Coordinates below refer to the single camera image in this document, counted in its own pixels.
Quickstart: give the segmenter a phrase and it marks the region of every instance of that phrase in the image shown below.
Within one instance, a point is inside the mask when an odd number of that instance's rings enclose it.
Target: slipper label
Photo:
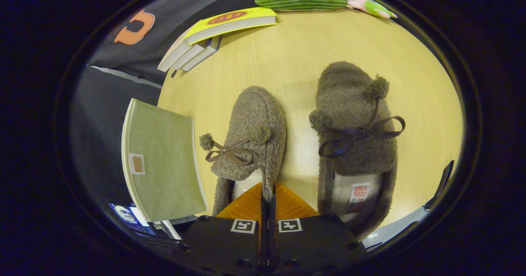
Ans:
[[[234,220],[231,228],[231,232],[254,234],[256,229],[255,220]]]
[[[361,203],[367,200],[371,184],[370,183],[355,183],[351,191],[350,203]]]
[[[299,222],[299,218],[295,220],[278,220],[278,231],[280,233],[300,232],[301,223]]]

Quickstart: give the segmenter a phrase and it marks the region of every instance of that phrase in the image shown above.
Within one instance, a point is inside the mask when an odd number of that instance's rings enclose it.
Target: stuffed toy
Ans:
[[[393,12],[373,0],[255,0],[258,6],[281,12],[337,10],[354,8],[379,18],[397,18]]]

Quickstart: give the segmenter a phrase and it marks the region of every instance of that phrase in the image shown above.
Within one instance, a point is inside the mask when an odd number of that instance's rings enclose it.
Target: ribbon bow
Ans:
[[[346,153],[348,150],[355,145],[355,143],[366,137],[377,137],[379,139],[391,139],[402,134],[406,128],[406,121],[402,117],[394,116],[379,122],[376,122],[376,116],[378,115],[378,107],[380,105],[380,99],[376,99],[376,106],[374,107],[374,113],[371,116],[369,122],[360,128],[356,129],[336,129],[327,127],[327,130],[336,134],[344,135],[344,137],[333,139],[324,142],[318,150],[318,155],[325,158],[336,158]],[[402,124],[402,130],[400,131],[373,131],[373,128],[378,128],[381,125],[387,123],[389,120],[398,120]]]
[[[247,143],[249,141],[250,141],[250,138],[246,138],[246,139],[243,139],[243,140],[240,140],[240,141],[234,143],[231,146],[226,146],[226,147],[223,147],[219,143],[214,141],[214,146],[216,148],[218,148],[219,150],[218,151],[210,151],[210,152],[208,152],[208,154],[206,155],[205,159],[208,162],[212,163],[215,160],[217,160],[221,155],[225,155],[225,156],[227,156],[227,158],[229,158],[234,163],[236,163],[236,164],[238,164],[240,166],[248,166],[254,160],[254,154],[252,154],[252,152],[250,152],[249,150],[247,150],[245,148],[238,147],[238,146],[240,146],[240,145],[242,145],[244,143]],[[238,158],[237,156],[235,156],[233,154],[235,152],[248,153],[250,155],[250,160],[248,160],[248,161],[241,160],[240,158]]]

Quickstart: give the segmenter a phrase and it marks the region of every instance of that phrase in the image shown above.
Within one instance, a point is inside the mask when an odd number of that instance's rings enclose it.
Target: slipper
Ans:
[[[309,116],[320,141],[318,212],[337,214],[358,240],[387,216],[395,188],[395,137],[406,124],[390,116],[382,100],[388,90],[384,78],[335,62],[321,74]],[[393,131],[393,120],[402,130]]]
[[[285,138],[285,118],[276,98],[261,87],[245,89],[233,106],[225,145],[215,142],[210,134],[199,139],[201,147],[210,151],[206,160],[213,162],[212,172],[219,177],[213,216],[235,199],[236,183],[243,183],[250,176],[252,183],[256,179],[256,183],[262,182],[263,198],[270,202]]]

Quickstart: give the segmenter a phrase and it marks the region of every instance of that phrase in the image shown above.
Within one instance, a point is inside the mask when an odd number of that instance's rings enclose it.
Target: light wood surface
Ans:
[[[223,144],[231,110],[245,88],[269,90],[287,121],[287,146],[278,180],[317,209],[318,138],[310,128],[317,82],[325,66],[345,60],[390,82],[386,98],[406,130],[398,140],[398,174],[383,225],[424,205],[443,168],[460,154],[463,122],[457,94],[436,57],[393,21],[363,12],[278,12],[278,25],[231,32],[218,52],[190,72],[169,70],[158,106],[195,119],[196,139],[211,133]],[[197,148],[212,209],[217,177]]]

